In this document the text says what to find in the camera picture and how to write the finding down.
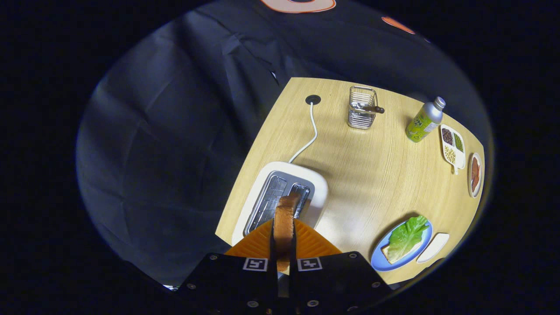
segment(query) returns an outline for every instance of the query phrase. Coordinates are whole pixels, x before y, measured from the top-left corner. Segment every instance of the black cloth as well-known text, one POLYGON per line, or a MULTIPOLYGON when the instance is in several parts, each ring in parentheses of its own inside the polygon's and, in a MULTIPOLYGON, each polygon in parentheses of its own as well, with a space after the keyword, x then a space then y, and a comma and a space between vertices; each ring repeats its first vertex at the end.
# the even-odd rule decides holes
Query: black cloth
POLYGON ((100 81, 78 134, 80 190, 101 236, 168 285, 181 284, 204 254, 227 250, 216 225, 291 77, 358 82, 421 101, 442 96, 445 113, 491 147, 488 116, 462 71, 382 16, 351 1, 285 14, 223 0, 138 43, 100 81))

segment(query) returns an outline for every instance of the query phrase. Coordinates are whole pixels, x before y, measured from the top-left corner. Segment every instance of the screw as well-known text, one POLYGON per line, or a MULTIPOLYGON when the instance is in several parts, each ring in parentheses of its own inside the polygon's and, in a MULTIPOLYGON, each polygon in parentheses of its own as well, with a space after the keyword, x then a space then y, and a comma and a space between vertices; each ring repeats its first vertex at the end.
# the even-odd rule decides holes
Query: screw
POLYGON ((317 305, 319 305, 319 301, 317 300, 311 300, 307 303, 307 306, 309 307, 316 307, 317 305))

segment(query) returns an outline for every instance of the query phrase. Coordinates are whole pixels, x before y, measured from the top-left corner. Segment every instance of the power cord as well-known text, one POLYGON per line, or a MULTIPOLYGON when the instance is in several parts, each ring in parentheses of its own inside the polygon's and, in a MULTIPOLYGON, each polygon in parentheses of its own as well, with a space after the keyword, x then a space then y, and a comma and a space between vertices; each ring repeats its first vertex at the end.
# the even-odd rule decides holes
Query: power cord
POLYGON ((313 137, 313 139, 311 139, 311 141, 309 141, 305 146, 303 146, 298 152, 296 152, 292 158, 288 161, 288 163, 292 163, 293 160, 300 154, 302 153, 305 149, 307 149, 307 147, 309 147, 313 141, 315 141, 315 139, 317 139, 317 126, 315 125, 315 120, 313 119, 313 102, 310 102, 310 106, 309 106, 309 115, 311 116, 311 124, 313 124, 313 130, 315 131, 315 137, 313 137))

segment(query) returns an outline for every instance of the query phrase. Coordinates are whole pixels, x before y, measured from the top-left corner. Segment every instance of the metal basket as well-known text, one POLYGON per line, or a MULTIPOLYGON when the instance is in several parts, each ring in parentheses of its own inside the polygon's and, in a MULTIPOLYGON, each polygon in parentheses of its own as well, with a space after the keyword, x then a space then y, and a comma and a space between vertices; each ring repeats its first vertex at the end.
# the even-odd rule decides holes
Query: metal basket
POLYGON ((370 87, 354 85, 350 88, 348 125, 353 128, 369 129, 377 113, 384 109, 378 107, 377 93, 370 87))

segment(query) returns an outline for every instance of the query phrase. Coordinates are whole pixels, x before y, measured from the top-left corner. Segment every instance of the table surface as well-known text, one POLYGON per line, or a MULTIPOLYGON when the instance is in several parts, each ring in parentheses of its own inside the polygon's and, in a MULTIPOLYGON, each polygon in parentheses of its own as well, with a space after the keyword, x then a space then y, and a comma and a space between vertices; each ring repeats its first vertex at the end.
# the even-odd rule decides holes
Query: table surface
MULTIPOLYGON (((259 171, 272 161, 288 161, 313 138, 305 98, 316 94, 321 97, 313 107, 319 135, 293 162, 320 173, 329 186, 315 230, 341 251, 359 251, 368 261, 381 238, 411 216, 424 215, 430 220, 432 238, 437 233, 450 234, 442 250, 428 262, 414 259, 399 269, 379 272, 388 284, 415 277, 456 247, 477 211, 482 186, 477 198, 469 196, 469 168, 453 174, 443 156, 439 128, 420 143, 408 140, 405 128, 423 105, 417 100, 372 87, 385 113, 378 114, 368 130, 348 126, 348 94, 353 85, 360 84, 319 78, 289 81, 245 159, 216 235, 231 244, 259 171)), ((462 135, 467 163, 474 152, 485 161, 484 148, 470 131, 445 113, 442 123, 462 135)), ((300 219, 305 221, 305 213, 300 219)))

